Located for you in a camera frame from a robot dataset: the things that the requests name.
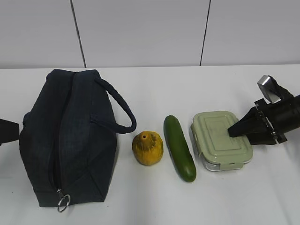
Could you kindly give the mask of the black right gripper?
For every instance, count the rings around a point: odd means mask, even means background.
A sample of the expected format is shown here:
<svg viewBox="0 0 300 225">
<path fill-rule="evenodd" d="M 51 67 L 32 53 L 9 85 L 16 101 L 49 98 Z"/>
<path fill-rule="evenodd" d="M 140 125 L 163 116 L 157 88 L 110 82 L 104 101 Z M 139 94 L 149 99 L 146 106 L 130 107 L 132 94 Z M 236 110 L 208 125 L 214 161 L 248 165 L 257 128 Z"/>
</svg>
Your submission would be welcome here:
<svg viewBox="0 0 300 225">
<path fill-rule="evenodd" d="M 275 145 L 287 141 L 285 133 L 300 127 L 300 97 L 274 104 L 264 99 L 255 102 L 248 113 L 228 128 L 230 137 L 249 136 L 251 145 Z"/>
</svg>

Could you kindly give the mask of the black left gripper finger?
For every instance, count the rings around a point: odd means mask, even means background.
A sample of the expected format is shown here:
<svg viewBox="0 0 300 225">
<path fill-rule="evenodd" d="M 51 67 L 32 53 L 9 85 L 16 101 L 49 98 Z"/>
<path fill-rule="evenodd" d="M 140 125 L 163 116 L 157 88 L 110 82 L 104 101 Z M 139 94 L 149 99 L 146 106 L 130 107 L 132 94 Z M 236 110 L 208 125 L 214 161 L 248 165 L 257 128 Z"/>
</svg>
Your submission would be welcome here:
<svg viewBox="0 0 300 225">
<path fill-rule="evenodd" d="M 19 124 L 0 119 L 0 145 L 19 139 Z"/>
</svg>

